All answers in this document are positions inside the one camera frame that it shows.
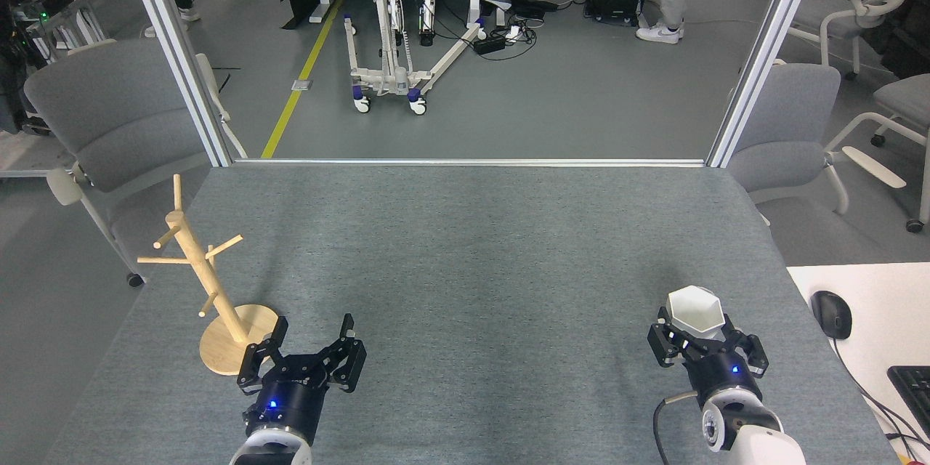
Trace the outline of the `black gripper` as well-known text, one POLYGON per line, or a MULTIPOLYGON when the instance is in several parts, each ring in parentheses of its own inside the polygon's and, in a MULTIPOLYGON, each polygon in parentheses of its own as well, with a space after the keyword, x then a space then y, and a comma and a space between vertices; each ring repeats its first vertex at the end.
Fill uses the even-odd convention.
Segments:
POLYGON ((259 395, 243 412, 246 435, 282 429, 313 444, 329 386, 346 393, 355 391, 368 355, 354 325, 352 314, 346 313, 335 342, 316 355, 285 357, 280 348, 288 333, 288 319, 279 316, 269 336, 246 346, 237 384, 245 395, 259 395), (275 365, 260 379, 260 366, 269 357, 275 365))
POLYGON ((691 348, 697 337, 671 322, 671 313, 660 307, 657 320, 651 323, 647 341, 661 367, 685 361, 685 369, 697 401, 706 403, 718 392, 744 389, 763 399, 755 378, 763 378, 769 360, 757 335, 737 327, 723 327, 723 352, 702 353, 691 348))

